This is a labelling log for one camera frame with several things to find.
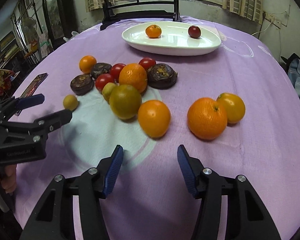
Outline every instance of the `dark wooden cabinet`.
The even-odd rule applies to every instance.
[[[54,49],[65,43],[77,31],[73,0],[42,0],[42,8],[49,38]]]

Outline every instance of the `oval plate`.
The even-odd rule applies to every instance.
[[[149,38],[146,28],[152,24],[162,29],[159,38]],[[198,39],[188,35],[191,24],[181,22],[148,22],[126,29],[122,38],[133,48],[145,52],[172,55],[197,56],[213,52],[221,45],[221,39],[213,32],[200,27],[201,36]]]

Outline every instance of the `plate rim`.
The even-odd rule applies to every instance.
[[[122,34],[121,34],[121,37],[122,37],[122,39],[123,39],[124,41],[126,41],[127,43],[133,43],[133,44],[138,44],[138,45],[141,45],[141,46],[148,46],[148,47],[169,48],[169,49],[174,48],[174,49],[195,49],[195,50],[205,50],[205,49],[218,48],[218,47],[220,47],[220,45],[222,44],[222,41],[221,41],[221,39],[220,39],[220,37],[219,37],[218,35],[216,35],[214,32],[212,32],[212,31],[210,31],[210,30],[208,30],[208,29],[206,29],[206,28],[204,28],[204,27],[202,27],[202,26],[198,26],[198,27],[199,27],[199,28],[202,28],[202,29],[205,29],[206,31],[212,33],[213,35],[215,35],[215,36],[218,38],[219,44],[218,44],[217,46],[211,46],[211,47],[208,47],[208,48],[202,48],[202,47],[184,47],[184,46],[177,46],[177,47],[175,47],[175,46],[167,46],[167,45],[140,44],[140,43],[137,43],[137,42],[129,41],[129,40],[127,40],[127,39],[123,36],[123,34],[124,34],[125,32],[127,32],[129,29],[134,28],[134,27],[136,27],[136,26],[138,26],[138,25],[143,25],[143,24],[145,25],[145,24],[149,24],[149,23],[158,23],[158,22],[171,22],[171,21],[155,21],[155,22],[145,22],[145,23],[140,23],[140,24],[131,26],[131,27],[129,27],[128,29],[124,30],[124,31],[122,32]]]

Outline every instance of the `silver bolt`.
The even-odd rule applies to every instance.
[[[96,168],[91,168],[88,170],[88,173],[93,175],[93,174],[96,174],[98,172],[98,170]]]
[[[40,139],[41,139],[41,137],[40,137],[39,135],[36,135],[36,136],[33,137],[32,140],[33,140],[34,142],[38,142],[38,141],[40,141]]]
[[[63,179],[62,175],[56,175],[56,176],[54,177],[54,180],[55,180],[55,181],[62,181],[62,179]]]
[[[212,173],[212,170],[209,169],[209,168],[205,168],[205,169],[203,169],[203,173],[207,174],[207,175],[210,175]]]
[[[243,176],[243,175],[239,175],[238,180],[241,181],[241,182],[244,182],[244,181],[246,181],[246,177]]]

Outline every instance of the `table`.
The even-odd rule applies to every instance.
[[[289,240],[300,226],[300,101],[284,70],[256,38],[190,17],[182,17],[182,21],[218,33],[222,46],[203,56],[171,57],[151,55],[125,44],[122,31],[146,21],[151,20],[125,20],[104,31],[96,25],[52,52],[15,93],[20,96],[36,75],[47,72],[49,76],[36,90],[45,95],[45,102],[24,110],[12,121],[32,122],[61,110],[63,98],[72,94],[71,80],[81,74],[78,62],[85,55],[112,65],[139,62],[150,56],[178,72],[174,87],[150,88],[143,96],[143,101],[157,98],[169,107],[171,125],[167,134],[152,140],[142,133],[136,120],[118,120],[95,89],[78,97],[80,106],[72,121],[50,133],[46,159],[18,165],[17,220],[24,227],[56,174],[78,176],[121,144],[125,149],[122,170],[113,193],[101,202],[110,239],[190,239],[200,200],[187,192],[178,165],[177,148],[184,144],[190,156],[221,176],[246,175],[282,240]],[[187,128],[188,108],[200,97],[217,98],[222,92],[243,99],[245,117],[214,141],[201,141]],[[74,220],[77,239],[82,239],[77,199]],[[225,221],[223,202],[218,239],[224,239]]]

